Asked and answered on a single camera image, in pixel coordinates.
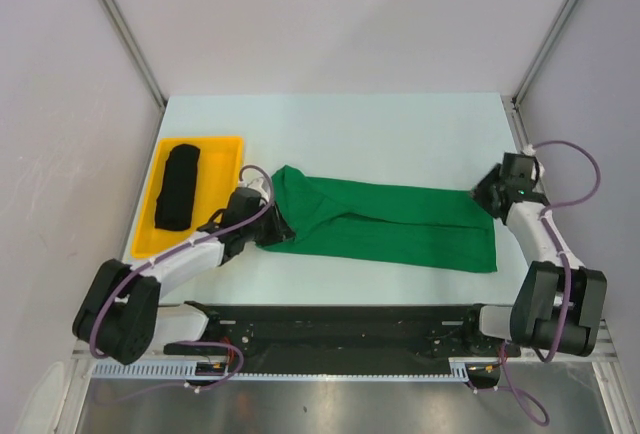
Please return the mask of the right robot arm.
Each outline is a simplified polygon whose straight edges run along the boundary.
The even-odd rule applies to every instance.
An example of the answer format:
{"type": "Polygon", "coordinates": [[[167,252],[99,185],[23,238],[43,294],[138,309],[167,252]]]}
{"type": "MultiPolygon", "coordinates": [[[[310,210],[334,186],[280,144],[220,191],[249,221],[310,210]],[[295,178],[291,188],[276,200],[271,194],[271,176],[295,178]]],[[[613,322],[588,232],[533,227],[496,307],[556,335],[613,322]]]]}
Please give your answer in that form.
{"type": "Polygon", "coordinates": [[[530,348],[548,362],[557,353],[589,356],[597,341],[607,280],[571,251],[551,204],[537,190],[542,165],[530,154],[506,153],[472,189],[472,199],[517,240],[528,271],[511,305],[480,305],[461,342],[484,355],[497,339],[530,348]]]}

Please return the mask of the green t-shirt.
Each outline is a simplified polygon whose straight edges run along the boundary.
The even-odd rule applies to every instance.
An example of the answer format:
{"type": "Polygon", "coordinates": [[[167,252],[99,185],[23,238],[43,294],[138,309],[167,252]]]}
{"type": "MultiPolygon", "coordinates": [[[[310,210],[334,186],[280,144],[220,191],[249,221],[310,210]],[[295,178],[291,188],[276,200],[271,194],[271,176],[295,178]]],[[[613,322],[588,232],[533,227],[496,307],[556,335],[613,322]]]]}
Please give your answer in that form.
{"type": "Polygon", "coordinates": [[[272,183],[293,236],[271,252],[480,274],[497,269],[494,221],[465,191],[310,177],[289,165],[272,183]]]}

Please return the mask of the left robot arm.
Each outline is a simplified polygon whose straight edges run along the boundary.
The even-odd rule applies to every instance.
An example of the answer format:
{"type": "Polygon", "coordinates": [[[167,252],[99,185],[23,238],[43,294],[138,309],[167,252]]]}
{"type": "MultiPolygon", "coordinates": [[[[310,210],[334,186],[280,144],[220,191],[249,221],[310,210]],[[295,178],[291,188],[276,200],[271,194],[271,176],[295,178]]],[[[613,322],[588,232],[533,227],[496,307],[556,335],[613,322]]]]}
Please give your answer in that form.
{"type": "Polygon", "coordinates": [[[162,308],[160,300],[206,270],[226,264],[248,243],[267,247],[294,237],[273,199],[255,188],[238,187],[225,208],[178,245],[134,264],[103,262],[72,333],[95,357],[123,365],[140,359],[154,343],[164,347],[187,341],[197,352],[210,353],[220,344],[221,330],[206,312],[187,303],[162,308]]]}

